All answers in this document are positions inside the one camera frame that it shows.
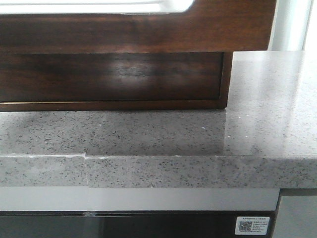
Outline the dark wooden drawer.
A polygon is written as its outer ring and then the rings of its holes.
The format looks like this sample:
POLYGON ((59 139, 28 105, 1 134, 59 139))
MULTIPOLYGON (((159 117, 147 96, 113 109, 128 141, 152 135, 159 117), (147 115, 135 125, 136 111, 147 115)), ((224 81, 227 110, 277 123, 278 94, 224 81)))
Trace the dark wooden drawer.
POLYGON ((222 53, 1 55, 2 102, 208 100, 222 53))
POLYGON ((184 13, 0 17, 3 54, 183 53, 268 48, 276 1, 197 0, 184 13))

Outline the dark wooden drawer cabinet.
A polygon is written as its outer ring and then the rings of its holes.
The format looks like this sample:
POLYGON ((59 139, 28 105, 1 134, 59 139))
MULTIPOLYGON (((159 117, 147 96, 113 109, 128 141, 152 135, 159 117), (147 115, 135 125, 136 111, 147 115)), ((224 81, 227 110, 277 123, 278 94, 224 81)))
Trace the dark wooden drawer cabinet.
POLYGON ((224 109, 227 106, 231 52, 223 54, 219 97, 208 100, 108 100, 75 102, 2 102, 3 112, 13 111, 89 111, 89 110, 175 110, 175 109, 224 109))

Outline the white QR code sticker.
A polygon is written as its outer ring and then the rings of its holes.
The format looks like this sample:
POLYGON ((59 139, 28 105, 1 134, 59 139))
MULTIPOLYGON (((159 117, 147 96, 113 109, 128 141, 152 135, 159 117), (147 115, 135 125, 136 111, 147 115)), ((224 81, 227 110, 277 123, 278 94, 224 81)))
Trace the white QR code sticker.
POLYGON ((270 217, 237 217, 235 235, 256 235, 267 234, 270 217))

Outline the white curtain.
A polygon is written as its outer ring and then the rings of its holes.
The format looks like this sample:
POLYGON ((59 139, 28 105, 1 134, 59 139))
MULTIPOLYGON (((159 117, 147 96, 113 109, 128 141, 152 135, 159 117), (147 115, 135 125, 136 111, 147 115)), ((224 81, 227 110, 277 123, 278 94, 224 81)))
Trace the white curtain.
POLYGON ((269 51, 317 52, 317 2, 278 0, 269 51))

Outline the grey cabinet door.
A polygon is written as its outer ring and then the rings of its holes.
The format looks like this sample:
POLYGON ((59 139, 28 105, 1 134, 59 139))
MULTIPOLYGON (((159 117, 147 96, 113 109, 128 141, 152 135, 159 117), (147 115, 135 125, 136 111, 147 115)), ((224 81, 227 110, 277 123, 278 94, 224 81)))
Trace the grey cabinet door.
POLYGON ((282 189, 274 238, 315 238, 317 236, 317 190, 282 189))

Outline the black glass appliance door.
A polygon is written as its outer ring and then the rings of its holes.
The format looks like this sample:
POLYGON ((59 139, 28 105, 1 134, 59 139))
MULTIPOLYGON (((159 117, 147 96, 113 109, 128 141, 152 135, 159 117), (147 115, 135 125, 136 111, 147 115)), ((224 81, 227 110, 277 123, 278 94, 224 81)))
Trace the black glass appliance door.
POLYGON ((274 211, 102 211, 0 214, 2 238, 270 238, 274 211), (237 217, 270 217, 267 234, 235 235, 237 217))

